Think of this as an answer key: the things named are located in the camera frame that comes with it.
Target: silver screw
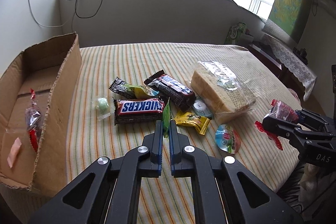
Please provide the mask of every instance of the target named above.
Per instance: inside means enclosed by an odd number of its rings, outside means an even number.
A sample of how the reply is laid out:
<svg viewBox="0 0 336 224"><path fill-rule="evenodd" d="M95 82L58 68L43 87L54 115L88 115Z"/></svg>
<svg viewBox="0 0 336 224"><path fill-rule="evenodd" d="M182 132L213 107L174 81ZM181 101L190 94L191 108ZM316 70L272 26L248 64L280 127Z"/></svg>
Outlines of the silver screw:
<svg viewBox="0 0 336 224"><path fill-rule="evenodd" d="M195 151L195 148L194 148L193 146L191 146L191 145L187 145L187 146L184 148L184 151L185 151L185 152L189 152L189 153L191 153L191 152L194 152L194 151Z"/></svg>
<svg viewBox="0 0 336 224"><path fill-rule="evenodd" d="M232 156L226 156L226 157L224 158L224 161L225 161L227 164L233 164L236 160L235 160L235 158L232 157Z"/></svg>
<svg viewBox="0 0 336 224"><path fill-rule="evenodd" d="M140 153L146 153L148 151L147 146L139 146L138 147L138 152Z"/></svg>
<svg viewBox="0 0 336 224"><path fill-rule="evenodd" d="M106 158L106 157L100 157L98 159L98 163L101 164L101 165L106 164L108 161L109 161L109 159Z"/></svg>

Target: bread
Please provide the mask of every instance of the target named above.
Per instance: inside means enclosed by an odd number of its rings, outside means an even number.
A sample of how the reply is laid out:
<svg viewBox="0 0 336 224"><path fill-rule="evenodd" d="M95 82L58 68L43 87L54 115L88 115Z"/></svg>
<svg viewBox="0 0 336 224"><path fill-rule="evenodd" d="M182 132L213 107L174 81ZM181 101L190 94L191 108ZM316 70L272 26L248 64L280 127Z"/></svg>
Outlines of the bread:
<svg viewBox="0 0 336 224"><path fill-rule="evenodd" d="M197 64L191 79L191 87L202 97L219 123L226 123L248 111L256 101L251 90L237 79L231 79L237 87L236 90L229 90L225 86L218 85L218 76L200 63Z"/></svg>

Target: table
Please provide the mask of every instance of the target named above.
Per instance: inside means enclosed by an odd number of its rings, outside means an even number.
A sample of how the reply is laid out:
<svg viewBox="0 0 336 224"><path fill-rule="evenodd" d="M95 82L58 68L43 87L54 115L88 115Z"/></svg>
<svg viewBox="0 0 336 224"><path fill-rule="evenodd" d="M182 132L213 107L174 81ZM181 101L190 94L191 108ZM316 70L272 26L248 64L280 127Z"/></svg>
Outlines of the table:
<svg viewBox="0 0 336 224"><path fill-rule="evenodd" d="M275 38L265 34L262 38L262 42L271 46L276 58L303 84L305 87L303 100L307 101L317 79L314 72L308 68L289 47Z"/></svg>
<svg viewBox="0 0 336 224"><path fill-rule="evenodd" d="M114 126L113 117L97 121L92 106L95 98L105 95L120 98L108 87L116 76L132 84L141 84L154 72L166 73L185 83L190 66L199 60L215 60L228 66L255 93L253 109L229 124L241 137L241 148L236 159L277 191L298 163L298 152L281 139L283 151L268 140L254 126L262 121L272 99L286 102L292 108L299 103L287 88L247 49L235 45L206 45L183 43L146 43L82 48L82 67L73 92L67 135L68 182L100 156L111 159L123 156L128 150L141 145L145 135L154 131L154 122ZM175 115L177 109L171 104ZM189 137L191 145L210 156L225 155L214 142L216 121L209 124L205 136L194 128L178 127L179 133ZM48 201L47 198L1 187L6 201L24 223L30 214ZM194 223L194 207L190 179L174 179L170 175L169 143L163 141L162 175L158 179L142 179L138 223Z"/></svg>

